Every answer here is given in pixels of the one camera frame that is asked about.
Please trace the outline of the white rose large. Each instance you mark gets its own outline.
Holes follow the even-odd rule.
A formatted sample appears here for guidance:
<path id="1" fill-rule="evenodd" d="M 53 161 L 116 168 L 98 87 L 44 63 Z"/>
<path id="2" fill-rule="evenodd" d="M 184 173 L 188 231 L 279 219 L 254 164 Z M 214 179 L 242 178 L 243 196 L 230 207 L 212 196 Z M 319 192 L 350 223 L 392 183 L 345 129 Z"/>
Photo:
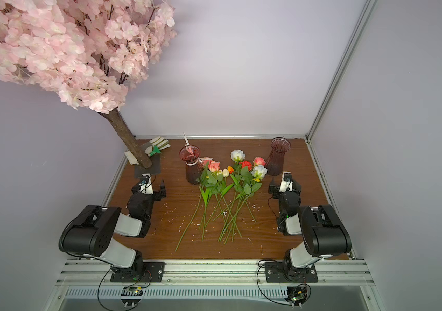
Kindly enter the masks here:
<path id="1" fill-rule="evenodd" d="M 252 165 L 250 162 L 243 161 L 236 165 L 233 171 L 229 171 L 231 178 L 231 190 L 234 190 L 233 199 L 226 204 L 226 219 L 218 240 L 233 240 L 235 235 L 241 237 L 241 231 L 238 228 L 238 215 L 243 207 L 248 206 L 248 201 L 253 198 L 257 191 L 262 187 L 262 181 L 267 175 L 267 169 L 263 165 Z"/>

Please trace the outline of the pink rose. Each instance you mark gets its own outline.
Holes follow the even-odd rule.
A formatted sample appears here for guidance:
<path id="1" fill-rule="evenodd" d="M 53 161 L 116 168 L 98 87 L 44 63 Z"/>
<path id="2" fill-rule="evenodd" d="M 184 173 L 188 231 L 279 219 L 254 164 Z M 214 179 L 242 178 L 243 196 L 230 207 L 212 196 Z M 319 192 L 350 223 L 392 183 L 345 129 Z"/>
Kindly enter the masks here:
<path id="1" fill-rule="evenodd" d="M 253 176 L 253 181 L 255 182 L 261 182 L 267 175 L 268 170 L 265 165 L 266 162 L 264 158 L 261 157 L 256 157 L 252 162 L 244 162 L 244 167 L 246 167 L 251 173 L 251 175 Z"/>
<path id="2" fill-rule="evenodd" d="M 220 169 L 220 162 L 217 161 L 213 161 L 213 160 L 205 160 L 203 162 L 204 168 L 210 168 L 212 171 L 217 171 L 217 170 L 221 170 Z M 221 183 L 218 185 L 218 189 L 216 191 L 212 191 L 213 196 L 217 195 L 220 193 L 221 191 L 221 187 L 222 187 L 222 181 Z M 204 208 L 204 212 L 201 218 L 201 222 L 200 222 L 200 229 L 201 229 L 201 239 L 204 240 L 205 237 L 205 229 L 206 229 L 206 225 L 207 225 L 207 208 Z"/>

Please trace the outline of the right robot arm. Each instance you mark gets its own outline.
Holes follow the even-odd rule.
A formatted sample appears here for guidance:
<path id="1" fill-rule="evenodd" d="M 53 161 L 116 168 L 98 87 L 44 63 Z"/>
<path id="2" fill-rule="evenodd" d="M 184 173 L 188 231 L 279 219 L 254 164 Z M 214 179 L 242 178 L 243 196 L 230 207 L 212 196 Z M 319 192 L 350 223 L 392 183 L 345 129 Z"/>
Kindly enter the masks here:
<path id="1" fill-rule="evenodd" d="M 280 184 L 271 181 L 268 192 L 279 204 L 276 214 L 278 232 L 300 236 L 303 240 L 286 252 L 283 260 L 286 271 L 311 268 L 320 260 L 350 253 L 350 235 L 331 205 L 302 205 L 301 186 L 289 176 Z"/>

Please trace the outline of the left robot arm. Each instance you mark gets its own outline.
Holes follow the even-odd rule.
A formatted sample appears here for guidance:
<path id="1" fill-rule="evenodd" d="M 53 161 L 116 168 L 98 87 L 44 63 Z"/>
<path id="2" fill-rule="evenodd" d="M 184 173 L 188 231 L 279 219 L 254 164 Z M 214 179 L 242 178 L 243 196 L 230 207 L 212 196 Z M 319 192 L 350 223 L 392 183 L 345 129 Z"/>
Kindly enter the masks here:
<path id="1" fill-rule="evenodd" d="M 142 176 L 131 189 L 125 215 L 120 207 L 88 205 L 63 230 L 58 242 L 59 250 L 73 257 L 94 258 L 111 265 L 115 273 L 132 277 L 142 275 L 141 252 L 124 246 L 113 238 L 144 238 L 151 227 L 153 205 L 166 198 L 165 183 L 153 190 L 151 175 Z"/>

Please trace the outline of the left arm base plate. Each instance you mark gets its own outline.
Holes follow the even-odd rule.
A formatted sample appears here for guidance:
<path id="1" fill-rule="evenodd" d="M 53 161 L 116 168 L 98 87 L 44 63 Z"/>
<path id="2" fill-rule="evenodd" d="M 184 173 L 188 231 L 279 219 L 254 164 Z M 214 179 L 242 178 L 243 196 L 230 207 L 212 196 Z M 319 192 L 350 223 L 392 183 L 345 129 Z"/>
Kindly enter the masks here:
<path id="1" fill-rule="evenodd" d="M 111 282 L 161 282 L 165 263 L 159 261 L 134 264 L 130 268 L 112 267 Z"/>

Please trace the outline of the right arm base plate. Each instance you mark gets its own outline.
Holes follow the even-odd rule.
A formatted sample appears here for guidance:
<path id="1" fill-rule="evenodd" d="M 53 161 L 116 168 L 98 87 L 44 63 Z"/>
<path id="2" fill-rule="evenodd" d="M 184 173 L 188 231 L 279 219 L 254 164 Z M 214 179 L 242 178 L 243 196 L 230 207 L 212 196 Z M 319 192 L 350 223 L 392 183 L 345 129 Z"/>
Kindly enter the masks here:
<path id="1" fill-rule="evenodd" d="M 317 283 L 318 273 L 315 266 L 295 268 L 291 264 L 279 261 L 260 263 L 268 283 Z"/>

